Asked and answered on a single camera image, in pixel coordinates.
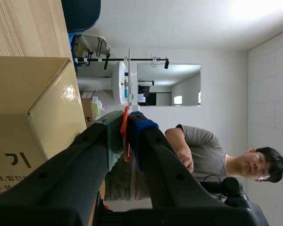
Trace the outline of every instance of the man's hair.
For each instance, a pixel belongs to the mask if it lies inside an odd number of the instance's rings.
[[[279,182],[283,177],[283,157],[271,147],[258,148],[256,152],[260,152],[265,156],[267,162],[270,162],[270,177],[264,181],[272,183]]]

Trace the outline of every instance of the ceiling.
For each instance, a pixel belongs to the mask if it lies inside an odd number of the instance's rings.
[[[138,80],[154,80],[155,86],[173,86],[200,73],[200,65],[169,65],[165,69],[165,64],[152,67],[151,64],[138,64]],[[141,86],[151,86],[151,82],[138,83]]]
[[[283,0],[102,0],[111,48],[249,50],[283,32]]]

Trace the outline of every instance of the window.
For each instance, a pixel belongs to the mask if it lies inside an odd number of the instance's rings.
[[[183,96],[174,97],[174,104],[175,105],[182,105],[183,104]]]
[[[201,90],[198,92],[198,104],[201,104]]]

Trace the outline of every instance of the orange clip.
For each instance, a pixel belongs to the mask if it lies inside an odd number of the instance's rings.
[[[124,155],[126,162],[130,162],[131,160],[131,157],[129,154],[130,144],[127,140],[127,124],[128,124],[129,110],[130,110],[130,107],[126,106],[124,116],[123,116],[123,124],[121,127],[121,134],[123,134],[123,140],[125,141],[124,143],[126,147],[126,155]]]

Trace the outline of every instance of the small box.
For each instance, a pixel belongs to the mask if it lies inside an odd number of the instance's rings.
[[[92,113],[94,117],[100,115],[100,109],[99,109],[98,103],[99,103],[99,98],[93,96],[92,101],[91,101],[91,107],[92,107]]]
[[[92,122],[94,121],[94,114],[92,110],[92,96],[95,91],[87,91],[83,92],[81,100],[82,100],[82,106],[84,111],[84,117],[86,126],[91,126]]]

